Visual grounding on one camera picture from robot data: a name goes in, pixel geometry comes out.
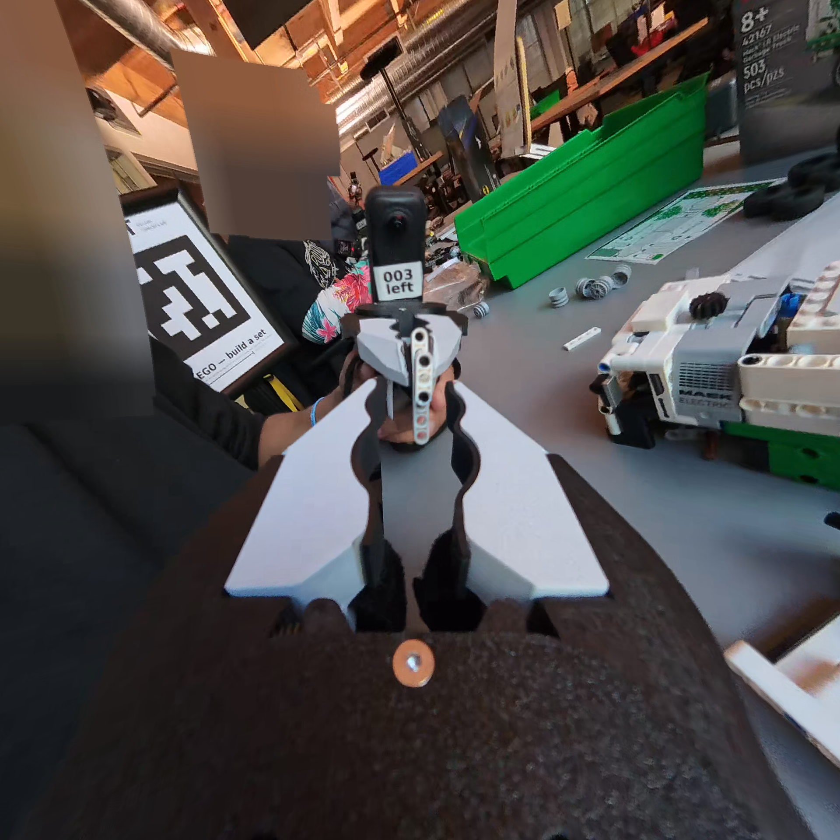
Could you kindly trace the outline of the black floor lamp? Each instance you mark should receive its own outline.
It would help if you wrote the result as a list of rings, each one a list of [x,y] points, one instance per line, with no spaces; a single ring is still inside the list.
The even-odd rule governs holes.
[[[379,76],[382,79],[416,158],[416,163],[412,166],[412,168],[406,171],[400,179],[394,182],[397,186],[407,184],[415,176],[417,167],[429,158],[429,152],[424,145],[422,136],[414,121],[406,113],[404,106],[397,95],[392,80],[387,73],[387,67],[402,53],[403,49],[398,38],[391,38],[368,57],[360,72],[360,77],[364,81],[370,81],[375,76]]]

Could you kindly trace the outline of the green plastic bin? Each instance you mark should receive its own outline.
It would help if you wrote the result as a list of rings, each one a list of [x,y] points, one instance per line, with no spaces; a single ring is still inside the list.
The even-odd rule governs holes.
[[[704,73],[607,114],[455,218],[460,254],[517,289],[700,178]]]

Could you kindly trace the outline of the person's left hand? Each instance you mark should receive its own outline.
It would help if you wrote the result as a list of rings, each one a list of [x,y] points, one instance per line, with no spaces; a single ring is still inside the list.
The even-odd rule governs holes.
[[[433,440],[438,436],[446,424],[448,410],[446,386],[449,382],[456,382],[460,374],[461,365],[458,359],[454,359],[453,363],[437,379],[429,409],[429,440]],[[376,372],[361,360],[358,351],[351,350],[344,360],[339,384],[334,393],[335,404],[339,405],[363,383],[375,377]],[[384,420],[383,425],[379,429],[378,436],[382,442],[396,449],[408,450],[416,446],[412,409],[406,406],[394,406],[393,416],[387,417]]]

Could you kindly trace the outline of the partly built lego truck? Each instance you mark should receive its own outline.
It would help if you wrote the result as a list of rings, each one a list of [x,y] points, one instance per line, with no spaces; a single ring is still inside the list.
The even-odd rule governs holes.
[[[740,442],[754,469],[838,490],[838,261],[814,279],[664,284],[612,338],[590,384],[613,442],[666,427]]]

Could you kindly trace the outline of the dark printed lego box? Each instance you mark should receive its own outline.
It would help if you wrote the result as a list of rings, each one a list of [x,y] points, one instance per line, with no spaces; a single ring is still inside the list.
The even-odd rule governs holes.
[[[839,2],[731,5],[745,164],[836,147]]]

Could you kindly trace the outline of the white lego panel subassembly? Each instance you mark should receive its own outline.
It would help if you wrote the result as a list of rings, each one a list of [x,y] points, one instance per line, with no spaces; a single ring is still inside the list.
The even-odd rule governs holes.
[[[819,643],[816,653],[790,652],[794,665],[772,663],[740,640],[724,653],[729,668],[833,765],[839,766],[838,663]]]

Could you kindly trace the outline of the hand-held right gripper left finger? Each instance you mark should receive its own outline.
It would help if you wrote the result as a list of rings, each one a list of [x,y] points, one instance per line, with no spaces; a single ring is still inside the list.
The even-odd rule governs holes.
[[[300,611],[335,602],[351,621],[384,568],[371,476],[387,383],[363,383],[284,452],[224,584],[231,597],[286,597]]]

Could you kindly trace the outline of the green sticker sheet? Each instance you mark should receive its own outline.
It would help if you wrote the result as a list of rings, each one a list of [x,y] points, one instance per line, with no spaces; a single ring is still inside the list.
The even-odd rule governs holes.
[[[781,178],[773,178],[693,187],[600,245],[586,258],[632,266],[655,266],[741,212],[744,201],[752,193],[781,183]]]

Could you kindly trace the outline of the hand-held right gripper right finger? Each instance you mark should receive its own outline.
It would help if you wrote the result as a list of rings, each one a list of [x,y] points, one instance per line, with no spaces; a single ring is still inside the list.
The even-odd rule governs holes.
[[[458,594],[483,603],[604,596],[610,584],[554,469],[559,460],[466,385],[447,385]]]

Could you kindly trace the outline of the framed marker sign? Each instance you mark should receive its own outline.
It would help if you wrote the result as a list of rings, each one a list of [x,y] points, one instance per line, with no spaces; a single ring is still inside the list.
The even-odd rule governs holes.
[[[184,185],[119,197],[150,336],[195,377],[239,396],[298,342],[212,234]]]

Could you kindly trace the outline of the tall dark printed box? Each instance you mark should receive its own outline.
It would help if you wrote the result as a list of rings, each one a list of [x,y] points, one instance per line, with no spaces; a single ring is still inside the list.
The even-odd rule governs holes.
[[[477,203],[498,189],[500,181],[487,134],[480,116],[464,95],[458,95],[441,108],[437,126],[468,199]]]

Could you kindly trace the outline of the crumpled clear plastic bag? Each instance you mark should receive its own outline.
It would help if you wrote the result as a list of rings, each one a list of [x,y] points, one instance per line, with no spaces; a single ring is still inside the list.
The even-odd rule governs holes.
[[[450,259],[425,276],[423,302],[459,312],[470,310],[483,304],[488,283],[478,265]]]

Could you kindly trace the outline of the white lego beam assembly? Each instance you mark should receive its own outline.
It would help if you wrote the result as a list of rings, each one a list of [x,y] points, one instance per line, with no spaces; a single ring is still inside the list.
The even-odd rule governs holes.
[[[431,403],[436,383],[429,332],[415,328],[411,336],[413,441],[424,446],[431,437]]]

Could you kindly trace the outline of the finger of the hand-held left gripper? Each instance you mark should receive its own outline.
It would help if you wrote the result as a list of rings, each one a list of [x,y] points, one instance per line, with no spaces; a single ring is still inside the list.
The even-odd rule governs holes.
[[[437,380],[452,365],[465,335],[463,318],[429,318],[427,320],[429,351],[434,360],[434,378]]]
[[[356,349],[363,363],[403,388],[412,383],[410,343],[396,319],[361,319]]]

